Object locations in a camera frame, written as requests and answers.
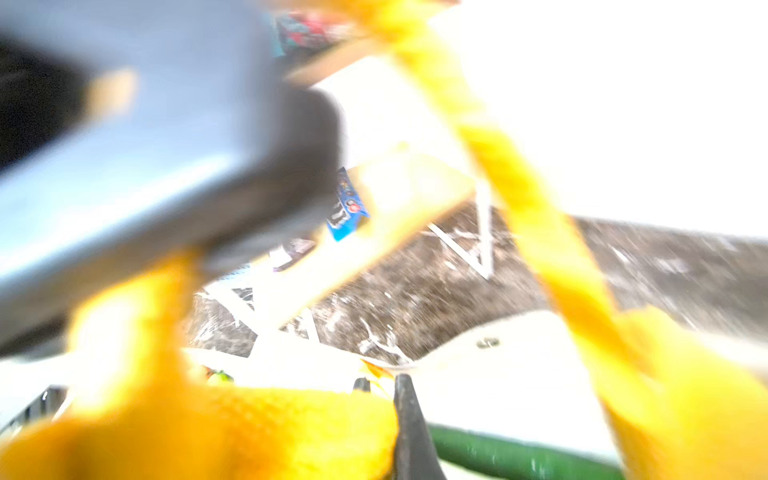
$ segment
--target white surface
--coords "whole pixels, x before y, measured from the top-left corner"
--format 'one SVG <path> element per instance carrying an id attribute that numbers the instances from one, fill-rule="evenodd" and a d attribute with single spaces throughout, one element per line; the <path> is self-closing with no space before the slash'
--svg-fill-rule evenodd
<path id="1" fill-rule="evenodd" d="M 494 338 L 498 346 L 479 349 Z M 741 339 L 700 335 L 720 355 L 768 380 L 768 350 Z M 262 333 L 250 358 L 185 349 L 238 385 L 348 392 L 360 356 L 290 334 Z M 88 369 L 73 355 L 0 362 L 0 427 L 49 385 L 71 386 Z M 496 320 L 455 337 L 393 372 L 413 377 L 429 422 L 582 452 L 618 462 L 586 369 L 558 316 L 537 311 Z"/>
<path id="2" fill-rule="evenodd" d="M 768 3 L 465 0 L 435 24 L 568 213 L 768 237 Z M 468 164 L 387 61 L 319 88 L 348 164 L 400 141 Z"/>

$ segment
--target blue packaging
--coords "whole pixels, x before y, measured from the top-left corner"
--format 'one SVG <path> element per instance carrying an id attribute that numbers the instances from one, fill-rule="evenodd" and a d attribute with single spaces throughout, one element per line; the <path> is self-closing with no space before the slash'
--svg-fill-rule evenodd
<path id="1" fill-rule="evenodd" d="M 339 241 L 350 233 L 357 230 L 363 218 L 369 218 L 366 206 L 349 181 L 349 175 L 346 174 L 346 168 L 339 169 L 339 201 L 333 208 L 333 212 L 328 216 L 328 230 L 331 230 L 333 239 Z"/>

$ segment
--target green pipe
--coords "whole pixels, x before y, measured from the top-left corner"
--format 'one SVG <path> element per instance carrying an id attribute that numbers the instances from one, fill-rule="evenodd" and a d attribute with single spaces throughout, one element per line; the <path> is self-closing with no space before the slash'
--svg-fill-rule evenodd
<path id="1" fill-rule="evenodd" d="M 613 465 L 543 447 L 429 426 L 438 457 L 475 472 L 511 480 L 623 480 Z"/>

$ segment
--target dirt ground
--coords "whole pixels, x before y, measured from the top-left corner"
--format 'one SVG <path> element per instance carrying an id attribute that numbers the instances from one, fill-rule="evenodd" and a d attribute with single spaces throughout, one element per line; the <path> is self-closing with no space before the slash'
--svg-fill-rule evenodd
<path id="1" fill-rule="evenodd" d="M 474 204 L 438 225 L 476 251 Z M 768 245 L 595 220 L 578 226 L 622 308 L 651 304 L 687 328 L 768 341 Z M 495 272 L 485 280 L 425 229 L 310 307 L 320 341 L 404 362 L 474 326 L 550 308 L 496 212 L 493 237 Z M 250 290 L 237 292 L 253 298 Z M 285 329 L 306 336 L 298 319 Z M 187 335 L 191 346 L 241 356 L 256 338 L 204 294 Z"/>

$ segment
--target small screw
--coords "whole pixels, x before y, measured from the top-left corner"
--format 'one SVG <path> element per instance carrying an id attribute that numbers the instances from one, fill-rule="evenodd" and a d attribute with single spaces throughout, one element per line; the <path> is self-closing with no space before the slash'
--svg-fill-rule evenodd
<path id="1" fill-rule="evenodd" d="M 501 342 L 499 342 L 498 339 L 495 337 L 485 337 L 482 340 L 478 340 L 476 345 L 478 346 L 479 349 L 489 349 L 494 346 L 499 346 L 500 343 Z"/>

